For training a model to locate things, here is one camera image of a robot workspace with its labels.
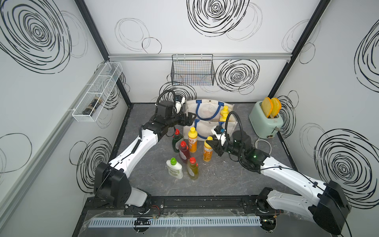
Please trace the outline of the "white bag with blue handles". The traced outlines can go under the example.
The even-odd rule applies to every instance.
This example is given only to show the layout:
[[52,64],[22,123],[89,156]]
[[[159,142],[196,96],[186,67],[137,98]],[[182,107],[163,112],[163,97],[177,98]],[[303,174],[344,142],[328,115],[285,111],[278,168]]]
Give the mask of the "white bag with blue handles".
[[186,113],[193,113],[196,115],[196,118],[192,125],[184,127],[184,139],[189,138],[188,133],[190,128],[194,127],[198,133],[198,141],[204,141],[208,136],[212,136],[211,130],[216,125],[221,125],[224,128],[224,122],[220,121],[221,112],[226,106],[228,112],[233,111],[235,106],[234,104],[209,99],[190,100],[185,105]]

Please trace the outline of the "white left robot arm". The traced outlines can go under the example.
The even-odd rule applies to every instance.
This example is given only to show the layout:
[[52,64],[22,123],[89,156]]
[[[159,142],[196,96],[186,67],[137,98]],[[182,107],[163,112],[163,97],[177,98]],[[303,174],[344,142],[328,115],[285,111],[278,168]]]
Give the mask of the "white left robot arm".
[[131,187],[128,178],[141,158],[167,134],[169,128],[192,125],[196,114],[183,111],[185,102],[185,98],[156,102],[155,113],[139,127],[137,138],[120,155],[96,167],[95,196],[117,208],[126,205],[150,208],[148,193]]

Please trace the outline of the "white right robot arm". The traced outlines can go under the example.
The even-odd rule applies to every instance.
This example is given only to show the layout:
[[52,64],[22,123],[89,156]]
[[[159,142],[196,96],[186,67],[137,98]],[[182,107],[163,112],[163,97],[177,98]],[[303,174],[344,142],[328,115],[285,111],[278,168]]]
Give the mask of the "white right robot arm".
[[256,201],[260,211],[286,210],[312,219],[332,235],[341,235],[351,208],[340,184],[335,181],[325,183],[284,165],[270,154],[254,148],[244,131],[238,130],[229,136],[224,128],[216,126],[211,137],[206,143],[219,156],[224,153],[236,156],[244,169],[275,179],[296,192],[291,195],[265,188]]

